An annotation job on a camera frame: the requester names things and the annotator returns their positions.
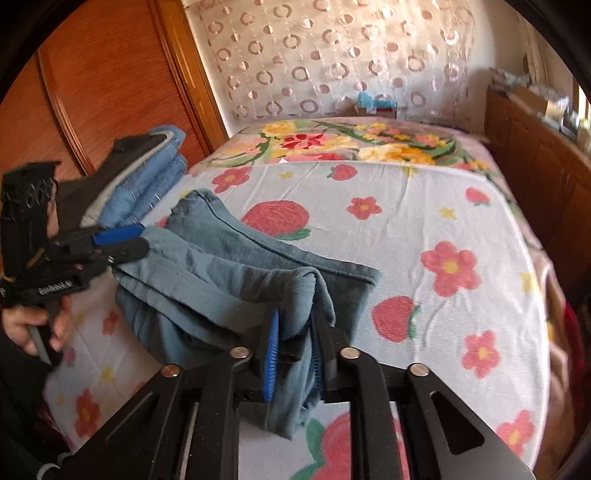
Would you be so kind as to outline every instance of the wooden cabinet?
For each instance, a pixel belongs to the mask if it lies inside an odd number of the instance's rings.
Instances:
[[[491,151],[573,303],[591,290],[591,162],[526,106],[488,92]]]
[[[0,171],[61,160],[59,179],[90,174],[115,138],[164,124],[187,134],[189,166],[211,152],[159,1],[87,0],[57,27],[0,104]]]

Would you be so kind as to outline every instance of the metal screw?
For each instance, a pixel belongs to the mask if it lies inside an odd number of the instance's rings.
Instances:
[[[340,351],[340,356],[349,360],[359,358],[361,352],[352,346],[347,346]]]
[[[410,366],[410,372],[415,377],[426,377],[429,374],[429,369],[423,364],[412,364]]]
[[[232,350],[230,350],[230,355],[232,355],[234,358],[246,358],[250,354],[250,350],[245,346],[235,346]]]
[[[160,373],[162,373],[162,376],[166,378],[176,377],[180,372],[181,368],[175,364],[165,365],[164,367],[162,367],[162,370],[160,371]]]

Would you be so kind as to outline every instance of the blue jeans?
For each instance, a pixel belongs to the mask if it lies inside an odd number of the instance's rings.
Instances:
[[[164,131],[173,132],[173,137],[154,156],[146,160],[117,185],[100,213],[98,224],[114,228],[127,218],[152,182],[158,180],[161,173],[171,164],[186,135],[182,130],[172,125],[156,127],[150,130],[150,133]]]
[[[144,194],[138,199],[131,213],[117,223],[117,227],[140,223],[143,218],[152,211],[160,199],[174,187],[187,173],[187,160],[178,154],[172,163],[158,175]]]
[[[114,269],[115,298],[159,362],[203,365],[242,345],[242,335],[279,305],[274,398],[253,407],[249,419],[292,438],[320,399],[310,316],[352,335],[380,273],[268,237],[235,219],[205,189],[179,201],[166,229],[148,227],[142,236],[150,253]]]

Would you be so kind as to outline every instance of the white bedsheet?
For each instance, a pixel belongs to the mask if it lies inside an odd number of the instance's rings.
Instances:
[[[355,345],[385,364],[431,366],[533,466],[548,404],[548,340],[532,262],[504,198],[459,170],[357,162],[335,176],[337,165],[186,176],[145,223],[166,217],[195,188],[217,189],[237,218],[251,211],[252,226],[274,225],[284,235],[291,228],[287,235],[298,239],[290,243],[303,250],[379,269]],[[286,200],[301,206],[291,217],[281,213]],[[259,222],[261,202],[281,214]],[[120,318],[115,288],[106,274],[76,296],[77,331],[47,385],[73,449],[158,369]],[[346,409],[319,406],[292,442],[243,423],[240,479],[348,479]]]

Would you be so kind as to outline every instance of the clothes pile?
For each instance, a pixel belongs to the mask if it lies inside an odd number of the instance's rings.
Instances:
[[[60,231],[139,223],[185,175],[187,161],[178,153],[184,139],[182,130],[162,125],[145,135],[115,140],[95,173],[60,182]]]

